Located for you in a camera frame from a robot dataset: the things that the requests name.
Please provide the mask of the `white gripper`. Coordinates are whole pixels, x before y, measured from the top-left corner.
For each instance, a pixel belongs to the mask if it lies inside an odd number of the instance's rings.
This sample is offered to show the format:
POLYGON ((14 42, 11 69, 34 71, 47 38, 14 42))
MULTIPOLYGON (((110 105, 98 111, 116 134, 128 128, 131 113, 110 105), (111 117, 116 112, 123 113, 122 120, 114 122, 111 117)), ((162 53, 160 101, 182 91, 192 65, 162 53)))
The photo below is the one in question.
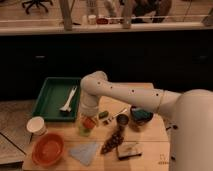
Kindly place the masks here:
POLYGON ((99 111, 99 108, 97 106, 91 107, 83 102, 79 105, 79 112, 87 117, 94 117, 99 111))

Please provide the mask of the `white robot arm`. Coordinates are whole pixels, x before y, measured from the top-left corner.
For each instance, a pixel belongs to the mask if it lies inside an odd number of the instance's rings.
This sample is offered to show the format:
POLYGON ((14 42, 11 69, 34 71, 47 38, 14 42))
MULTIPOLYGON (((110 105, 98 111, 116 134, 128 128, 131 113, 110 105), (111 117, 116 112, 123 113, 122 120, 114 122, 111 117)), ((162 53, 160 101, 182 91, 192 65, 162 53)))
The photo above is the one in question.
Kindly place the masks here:
POLYGON ((112 83, 103 71, 84 76, 81 110, 93 116, 102 96, 171 120, 169 171, 213 171, 213 91, 183 93, 112 83))

